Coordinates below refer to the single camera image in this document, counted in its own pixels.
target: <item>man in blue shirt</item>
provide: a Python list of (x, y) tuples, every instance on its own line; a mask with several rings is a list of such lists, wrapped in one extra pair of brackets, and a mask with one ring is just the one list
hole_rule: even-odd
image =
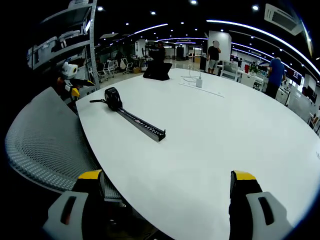
[(280, 57), (277, 57), (271, 60), (269, 67), (269, 82), (265, 94), (275, 99), (281, 82), (286, 79), (285, 66), (281, 63)]

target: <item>black ceiling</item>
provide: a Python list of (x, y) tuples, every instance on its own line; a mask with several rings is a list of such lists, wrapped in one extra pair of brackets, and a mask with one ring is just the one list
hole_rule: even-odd
[[(223, 29), (225, 32), (231, 35), (232, 42), (246, 46), (249, 46), (249, 43), (252, 43), (250, 47), (270, 55), (272, 52), (279, 52), (277, 47), (258, 40), (257, 38), (264, 39), (282, 48), (284, 51), (297, 58), (298, 61), (312, 70), (308, 63), (297, 53), (269, 36), (244, 27), (206, 22), (208, 19), (224, 20), (250, 25), (276, 35), (302, 52), (319, 69), (320, 60), (316, 60), (316, 58), (320, 57), (320, 34), (318, 34), (319, 27), (315, 21), (315, 18), (317, 17), (316, 7), (311, 7), (313, 4), (311, 0), (303, 2), (288, 0), (197, 0), (196, 5), (191, 4), (190, 1), (191, 0), (172, 0), (168, 2), (151, 0), (98, 0), (97, 6), (102, 6), (103, 11), (96, 11), (95, 14), (95, 44), (100, 44), (100, 48), (103, 48), (105, 46), (109, 46), (110, 43), (114, 43), (114, 45), (123, 43), (131, 44), (140, 37), (148, 40), (160, 40), (170, 38), (170, 35), (172, 38), (205, 38), (205, 33), (208, 34), (210, 30), (220, 31)], [(32, 15), (30, 20), (32, 20), (34, 23), (40, 22), (44, 18), (58, 11), (66, 9), (69, 1), (56, 0), (54, 3), (55, 4), (53, 6), (42, 8), (42, 10), (38, 11), (36, 15)], [(308, 30), (308, 34), (312, 39), (312, 56), (309, 53), (305, 36), (302, 33), (299, 33), (297, 36), (293, 36), (284, 29), (264, 20), (266, 3), (276, 6), (293, 16), (296, 15), (303, 20), (306, 29)], [(258, 5), (259, 11), (254, 12), (252, 10), (252, 5)], [(156, 15), (151, 15), (151, 11), (155, 11)], [(144, 31), (126, 38), (123, 36), (124, 34), (133, 34), (134, 32), (142, 29), (160, 24), (168, 25)], [(112, 38), (107, 38), (106, 40), (100, 39), (103, 34), (111, 34), (112, 32), (118, 33), (118, 35)], [(257, 38), (251, 39), (250, 36), (245, 34), (253, 35)], [(113, 41), (122, 38), (124, 39), (118, 43)], [(192, 40), (192, 42), (196, 42), (197, 45), (204, 44), (202, 40)], [(245, 51), (248, 50), (243, 47), (237, 48)], [(304, 67), (301, 67), (301, 64), (297, 60), (293, 59), (288, 54), (282, 52), (281, 59), (287, 64), (292, 63), (291, 67), (300, 72), (302, 75), (308, 73)], [(320, 81), (320, 77), (316, 71), (312, 70), (312, 73)]]

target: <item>oval table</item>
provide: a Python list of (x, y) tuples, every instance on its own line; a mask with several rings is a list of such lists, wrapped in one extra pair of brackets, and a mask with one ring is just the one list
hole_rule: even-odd
[[(199, 72), (191, 71), (198, 76)], [(146, 220), (177, 240), (229, 239), (230, 175), (254, 175), (296, 226), (320, 183), (320, 139), (294, 112), (240, 83), (203, 73), (184, 81), (133, 77), (115, 87), (123, 108), (166, 130), (156, 142), (104, 103), (106, 88), (76, 102), (104, 172)]]

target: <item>black tape measure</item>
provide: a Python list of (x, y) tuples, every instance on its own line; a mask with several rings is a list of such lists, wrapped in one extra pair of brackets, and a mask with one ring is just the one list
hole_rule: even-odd
[(115, 112), (118, 112), (131, 124), (140, 129), (144, 134), (148, 135), (153, 140), (160, 142), (166, 137), (166, 130), (162, 131), (161, 129), (147, 123), (146, 121), (138, 118), (137, 116), (131, 114), (130, 112), (122, 108), (122, 101), (119, 95), (119, 92), (114, 87), (110, 87), (104, 91), (104, 99), (100, 100), (91, 100), (90, 103), (102, 102), (108, 105), (108, 107)]

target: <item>office chair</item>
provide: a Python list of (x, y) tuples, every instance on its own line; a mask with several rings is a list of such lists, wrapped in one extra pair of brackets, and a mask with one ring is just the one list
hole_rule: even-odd
[(107, 67), (104, 66), (103, 70), (105, 73), (107, 73), (109, 76), (112, 75), (112, 77), (115, 77), (115, 67), (114, 67), (114, 61), (109, 61), (107, 63), (105, 63), (105, 66), (107, 65)]
[(129, 74), (129, 72), (134, 72), (131, 68), (132, 68), (133, 62), (129, 62), (126, 66), (125, 66), (125, 71), (123, 72), (123, 74)]
[(97, 74), (99, 77), (99, 82), (101, 83), (102, 80), (104, 80), (104, 79), (108, 80), (108, 75), (105, 72), (105, 64), (106, 63), (100, 63), (100, 64), (101, 64), (101, 67), (97, 68)]
[(242, 74), (241, 84), (248, 86), (249, 88), (254, 87), (255, 78), (253, 76), (248, 76), (247, 74)]
[(232, 67), (230, 64), (224, 62), (222, 65), (220, 77), (223, 77), (225, 79), (230, 79), (233, 81), (237, 81), (237, 79), (238, 79), (238, 65), (237, 65), (237, 67)]
[[(52, 87), (16, 116), (4, 141), (9, 165), (26, 179), (49, 190), (71, 191), (84, 172), (101, 167), (86, 145), (79, 117)], [(105, 199), (120, 194), (105, 178)]]

